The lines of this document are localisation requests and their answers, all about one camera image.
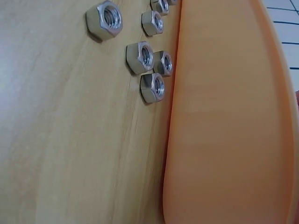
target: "metal nut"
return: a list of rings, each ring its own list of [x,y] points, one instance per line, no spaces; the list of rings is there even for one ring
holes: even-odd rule
[[[141,76],[140,92],[148,104],[159,102],[164,98],[165,85],[159,73]]]
[[[150,0],[151,8],[160,13],[161,16],[168,15],[169,4],[167,0]]]
[[[95,37],[105,41],[121,32],[123,21],[117,5],[107,0],[86,12],[86,23]]]
[[[178,0],[167,0],[168,1],[168,5],[170,6],[174,6],[178,3]]]
[[[142,26],[148,36],[163,33],[163,20],[157,11],[148,11],[142,14]]]
[[[172,73],[172,59],[166,51],[154,53],[154,72],[160,73],[163,77],[168,77]]]
[[[148,72],[154,67],[154,52],[146,41],[127,46],[126,60],[135,74]]]

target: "threaded hole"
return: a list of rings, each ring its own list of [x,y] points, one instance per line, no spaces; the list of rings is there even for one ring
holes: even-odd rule
[[[163,28],[163,21],[159,15],[155,15],[155,25],[159,30],[162,30]]]
[[[155,91],[159,97],[164,95],[164,82],[160,78],[155,79]]]
[[[146,47],[143,47],[141,50],[142,58],[143,58],[143,63],[146,66],[149,66],[150,64],[150,52]]]
[[[104,19],[107,25],[112,29],[118,29],[121,25],[121,15],[118,10],[112,6],[105,8]]]
[[[167,69],[168,71],[170,71],[171,68],[172,68],[172,64],[171,64],[171,60],[170,60],[170,58],[169,58],[168,56],[166,56],[166,57],[164,58],[164,61],[165,61],[165,67],[166,67],[166,69]]]
[[[169,8],[169,5],[168,5],[168,2],[167,0],[162,0],[162,7],[165,11],[168,11],[168,8]]]

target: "wooden surface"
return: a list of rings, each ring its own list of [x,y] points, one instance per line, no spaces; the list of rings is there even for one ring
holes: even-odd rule
[[[176,51],[179,7],[147,38],[149,0],[114,0],[123,31],[86,33],[96,0],[0,1],[0,223],[162,224],[172,78],[146,106],[125,47]]]

